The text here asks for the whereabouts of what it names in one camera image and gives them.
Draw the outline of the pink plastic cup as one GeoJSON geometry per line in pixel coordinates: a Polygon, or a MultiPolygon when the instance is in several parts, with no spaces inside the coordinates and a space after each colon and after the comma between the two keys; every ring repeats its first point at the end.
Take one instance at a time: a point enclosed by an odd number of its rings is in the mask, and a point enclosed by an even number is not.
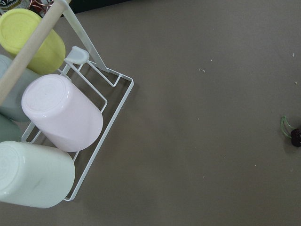
{"type": "Polygon", "coordinates": [[[35,126],[66,152],[89,147],[103,128],[101,111],[62,75],[44,75],[31,82],[21,105],[35,126]]]}

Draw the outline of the white mint plastic cup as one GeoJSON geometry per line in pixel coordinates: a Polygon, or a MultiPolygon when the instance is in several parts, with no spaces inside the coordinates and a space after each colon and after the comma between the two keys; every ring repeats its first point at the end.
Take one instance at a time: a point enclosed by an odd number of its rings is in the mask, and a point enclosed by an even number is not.
{"type": "Polygon", "coordinates": [[[73,159],[57,148],[4,141],[0,144],[0,200],[50,208],[60,203],[75,179],[73,159]]]}

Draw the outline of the grey blue plastic cup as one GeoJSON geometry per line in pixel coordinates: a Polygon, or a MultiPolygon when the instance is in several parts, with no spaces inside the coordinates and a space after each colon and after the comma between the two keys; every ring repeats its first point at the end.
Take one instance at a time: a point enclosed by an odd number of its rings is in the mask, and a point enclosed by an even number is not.
{"type": "Polygon", "coordinates": [[[30,121],[30,119],[25,115],[25,113],[22,110],[22,95],[27,86],[39,77],[40,75],[26,68],[19,80],[16,82],[14,87],[7,95],[5,101],[0,106],[0,113],[6,116],[7,118],[17,122],[30,121]]]}

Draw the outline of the green plastic cup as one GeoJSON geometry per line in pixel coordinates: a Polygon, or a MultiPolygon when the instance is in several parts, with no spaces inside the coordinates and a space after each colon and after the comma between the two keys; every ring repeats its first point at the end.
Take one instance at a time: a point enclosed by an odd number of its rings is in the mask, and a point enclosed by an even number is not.
{"type": "Polygon", "coordinates": [[[0,141],[21,141],[20,128],[9,118],[0,115],[0,141]]]}

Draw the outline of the dark cherries pair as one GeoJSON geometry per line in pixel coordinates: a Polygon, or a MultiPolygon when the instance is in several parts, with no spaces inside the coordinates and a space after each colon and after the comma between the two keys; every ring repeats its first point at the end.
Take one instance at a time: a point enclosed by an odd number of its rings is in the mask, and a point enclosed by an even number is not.
{"type": "Polygon", "coordinates": [[[283,135],[291,140],[293,146],[301,146],[301,130],[291,126],[286,116],[280,119],[280,129],[283,135]]]}

